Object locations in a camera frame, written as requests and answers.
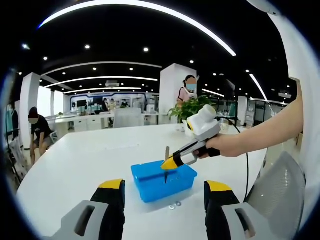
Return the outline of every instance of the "blue plastic box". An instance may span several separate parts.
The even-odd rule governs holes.
[[[154,161],[131,166],[134,182],[140,192],[140,197],[145,203],[154,202],[168,196],[192,188],[195,170],[183,165],[168,171],[165,183],[165,171],[161,169],[164,161]]]

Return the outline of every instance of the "green plant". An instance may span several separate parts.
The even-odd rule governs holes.
[[[184,102],[181,107],[175,105],[174,108],[169,110],[168,115],[170,117],[178,117],[178,123],[180,123],[181,120],[186,120],[187,118],[197,114],[204,105],[207,104],[214,108],[216,106],[216,104],[211,102],[205,95],[198,98],[191,98],[189,101]]]

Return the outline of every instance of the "pink shirt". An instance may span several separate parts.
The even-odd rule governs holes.
[[[181,101],[183,102],[188,102],[189,99],[190,99],[190,95],[187,93],[186,89],[184,89],[183,87],[180,88],[179,90],[179,95],[178,95],[178,98],[177,99],[180,99]]]

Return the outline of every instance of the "black cable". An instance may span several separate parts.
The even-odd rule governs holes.
[[[218,116],[216,117],[216,119],[218,121],[220,121],[220,119],[227,119],[229,121],[229,123],[231,123],[235,129],[238,131],[238,133],[240,134],[240,130],[237,128],[237,126],[231,121],[231,120],[235,120],[237,119],[236,117],[223,117],[223,116]],[[246,187],[245,187],[245,195],[244,195],[244,200],[243,202],[245,202],[247,195],[248,195],[248,187],[249,187],[249,157],[248,157],[248,153],[246,153]]]

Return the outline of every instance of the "ceiling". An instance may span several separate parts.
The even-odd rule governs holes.
[[[278,96],[280,92],[289,93],[292,95],[291,99],[295,99],[297,90],[295,82],[288,78],[285,51],[278,30],[267,14],[245,0],[202,4],[189,0],[148,0],[204,25],[229,45],[236,56],[231,56],[208,35],[184,21],[136,6],[110,5],[80,9],[54,19],[37,30],[37,26],[53,13],[83,2],[88,1],[60,0],[55,5],[40,3],[36,10],[39,14],[29,14],[25,18],[25,37],[19,44],[28,44],[30,50],[21,48],[15,59],[16,71],[22,75],[17,74],[14,95],[20,97],[23,77],[31,72],[43,75],[77,64],[121,61],[162,68],[132,63],[88,64],[58,70],[47,76],[58,82],[104,76],[160,80],[161,70],[176,63],[197,70],[200,76],[198,95],[204,94],[201,89],[207,89],[221,93],[228,99],[232,99],[234,94],[244,96],[245,93],[248,93],[248,97],[263,99],[246,72],[249,70],[260,83],[268,100],[284,101],[283,97]],[[85,49],[85,45],[90,45],[90,49]],[[148,52],[144,52],[145,47],[149,49]],[[230,90],[226,80],[236,86],[235,93]],[[159,93],[160,89],[159,81],[118,81],[123,83],[120,87],[141,88],[140,92],[153,90],[154,93]],[[106,79],[88,79],[65,85],[73,90],[81,90],[101,88],[105,82]],[[51,83],[46,80],[40,83],[41,86],[49,84]],[[60,85],[51,88],[62,91]]]

